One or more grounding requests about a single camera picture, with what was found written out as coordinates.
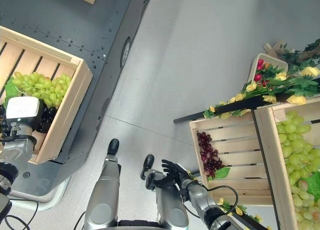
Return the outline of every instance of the black cable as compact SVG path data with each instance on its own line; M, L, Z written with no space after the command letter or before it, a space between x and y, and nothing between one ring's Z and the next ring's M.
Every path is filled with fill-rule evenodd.
M228 215L229 213L231 213L232 211L234 211L236 209L236 206L238 204L238 201L239 201L239 196L238 196L238 193L236 192L236 190L234 190L232 187L230 186L227 186L227 185L221 185L221 186L216 186L216 187L213 187L213 188L206 188L206 186L202 185L208 192L210 191L213 191L213 190L216 190L216 189L230 189L234 195L235 195L235 203L233 204L233 206L230 208L229 211L227 211L225 214Z
M76 230L76 229L77 229L78 224L79 224L80 220L82 219L82 217L84 216L84 214L85 214L85 213L86 213L86 211L84 211L84 212L81 214L81 216L79 217L78 221L76 222L76 224L75 224L75 226L74 226L73 230Z
M195 215L192 211L190 211L189 208L187 208L186 205L183 204L183 206L185 207L185 209L186 209L191 215L193 215L193 216L196 217L197 219L200 218L198 215Z
M29 224L31 223L31 221L34 219L37 211L38 211L38 208L39 208L39 202L35 201L35 200L28 200L28 199L16 199L16 198L10 198L10 201L22 201L22 202L33 202L33 203L36 203L36 208L35 208L35 211L31 217L31 219L29 220L28 223L25 223L24 221L22 221L19 217L17 216L13 216L13 215L7 215L5 218L4 218L4 221L6 223L6 225L11 229L11 230L15 230L8 222L7 220L7 217L10 217L10 218L14 218L16 220L18 220L20 223L22 223L24 225L24 228L22 230L30 230L30 227L29 227Z
M24 225L24 229L26 228L26 230L30 230L30 227L19 217L17 216L13 216L13 215L7 215L5 216L4 218L4 221L6 223L6 225L11 229L11 230L15 230L8 222L8 219L7 218L13 218L13 219L16 219L18 220L20 223L22 223Z

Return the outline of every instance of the wooden slat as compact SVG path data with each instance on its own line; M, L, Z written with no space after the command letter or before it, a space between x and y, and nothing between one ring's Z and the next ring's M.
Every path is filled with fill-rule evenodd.
M1 49L4 47L4 45L5 45L5 41L2 41L1 39L0 39L0 51L1 51Z
M219 153L246 152L260 149L258 138L239 141L212 142L211 145L215 147Z
M214 196L220 197L233 197L235 194L233 191L227 188L221 188L214 191L211 191ZM269 189L266 190L252 190L252 189L236 189L236 193L239 197L270 197L271 193Z
M286 112L291 110L297 111L300 116L304 117L305 121L320 119L320 101L285 109Z
M195 150L195 155L196 155L196 160L198 162L198 166L199 166L199 171L200 171L200 175L202 178L202 182L203 184L208 187L208 179L207 177L204 175L204 164L201 160L201 155L200 155L200 148L199 148L199 144L198 144L198 138L197 138L197 129L195 128L190 128L191 129L191 135L192 135L192 140L193 140L193 145L194 145L194 150Z
M213 198L216 202L219 201L220 196L215 196L215 193L209 193L209 196ZM236 201L235 196L227 196L224 197L228 202L231 204ZM239 196L239 205L259 205L261 206L270 206L273 205L272 197L271 196Z
M11 75L11 72L17 63L21 52L22 48L11 43L7 43L2 54L0 55L0 91L5 86L9 76Z
M61 77L62 74L66 74L67 76L72 78L73 75L75 74L75 70L70 67L60 65L58 70L56 71L54 78L59 78L59 77Z
M229 125L238 125L241 123L253 122L252 114L247 113L242 117L231 116L227 119L221 119L219 117L213 117L211 119L201 119L190 122L190 127L192 129L197 129L199 131L204 131L208 129L229 126Z
M208 188L214 188L221 185L227 185L235 190L268 190L267 179L215 179L208 183Z
M285 160L278 140L273 109L271 107L257 109L254 114L263 146L279 223L283 229L298 230L295 207Z
M266 179L266 169L264 165L251 166L231 166L228 176L224 179L238 178L262 178Z
M24 51L14 72L20 72L23 75L31 74L34 71L39 59L40 59L39 55L36 55L30 51ZM4 92L0 97L0 103L3 103L5 98L6 98L6 92Z
M0 36L1 39L7 43L13 43L21 49L32 51L37 55L66 65L69 68L77 69L81 62L81 58L3 26L0 26Z
M54 75L57 66L58 63L56 61L43 57L36 69L36 72L38 74L43 74L45 77L51 78Z
M255 125L253 123L209 130L205 133L209 134L213 141L257 136Z
M260 164L264 162L261 151L219 154L218 156L224 165Z
M314 146L320 145L320 122L311 124L311 131L303 134L304 140Z

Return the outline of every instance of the yellow flower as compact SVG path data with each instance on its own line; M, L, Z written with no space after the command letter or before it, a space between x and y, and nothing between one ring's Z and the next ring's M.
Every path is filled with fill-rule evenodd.
M236 101L235 97L230 98L229 103L233 104Z
M246 94L238 93L238 94L235 96L235 100L236 100L236 101L241 101L241 100L243 100L245 97L246 97Z
M242 212L242 210L239 208L239 207L235 207L235 212L236 212L236 214L238 214L238 215L240 215L240 216L242 216L244 213Z
M217 202L218 205L224 204L224 198L220 197L219 201Z
M210 106L210 111L214 113L216 110L213 106Z
M251 84L249 84L248 86L246 86L246 90L248 91L248 92L251 92L251 91L253 91L253 90L256 90L256 88L257 88L257 83L255 82L255 81L253 81L253 83L251 83Z
M263 95L263 101L275 104L277 102L277 99L275 96L270 96L270 95Z
M222 113L220 118L221 119L228 119L230 117L231 113L230 112L225 112L225 113Z
M275 78L274 78L274 79L275 79L275 80L284 81L284 80L287 79L287 73L286 73L285 71L282 71L282 72L280 72L280 73L277 73L277 74L275 75Z
M296 96L296 95L292 95L286 101L288 103L297 104L297 105L304 105L307 103L307 99L304 96Z
M259 214L255 215L255 218L258 220L259 223L262 223L264 221Z
M245 115L245 114L247 114L247 113L250 113L250 112L251 112L250 109L244 109L244 110L242 110L242 111L240 112L240 116L243 116L243 115Z
M320 70L317 67L307 66L300 72L300 75L301 76L310 75L312 77L317 77L318 75L320 75Z

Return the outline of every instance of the flower arrangement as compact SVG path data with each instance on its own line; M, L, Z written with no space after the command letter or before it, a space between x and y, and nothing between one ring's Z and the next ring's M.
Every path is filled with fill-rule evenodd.
M204 111L204 117L219 116L227 119L230 116L243 116L250 110L238 109L217 114L216 108L255 96L261 96L265 104L275 104L278 102L276 95L283 93L289 95L286 99L288 103L304 105L307 97L320 94L319 83L314 80L320 76L320 70L316 67L320 64L320 39L308 44L304 51L289 52L285 45L280 46L277 53L279 58L288 63L287 72L259 59L254 79L246 83L243 89L229 101L221 101L215 106L210 106Z

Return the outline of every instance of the grape bunch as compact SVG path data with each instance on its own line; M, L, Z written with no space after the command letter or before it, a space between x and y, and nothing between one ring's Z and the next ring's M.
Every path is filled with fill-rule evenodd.
M36 71L30 75L22 75L20 72L14 72L12 83L20 92L27 96L33 96L43 99L48 108L52 106L59 107L70 85L71 77L62 74L51 81L49 77L39 74Z
M0 133L2 138L10 136L11 126L6 121L6 109L3 105L0 105Z
M211 136L205 132L197 132L198 144L200 147L201 160L203 162L204 174L209 177L215 177L216 171L225 167L218 157L218 150L214 149L210 142Z
M320 149L304 140L311 131L309 124L297 111L289 111L286 120L277 123L285 167L291 187L295 216L299 230L320 230L320 200L308 193L308 178L320 167Z
M320 199L307 193L308 183L299 180L297 186L291 186L295 217L299 230L320 230Z
M49 128L57 114L57 109L52 106L48 108L46 104L43 106L42 115L41 115L41 121L36 129L39 133L46 134L49 131Z

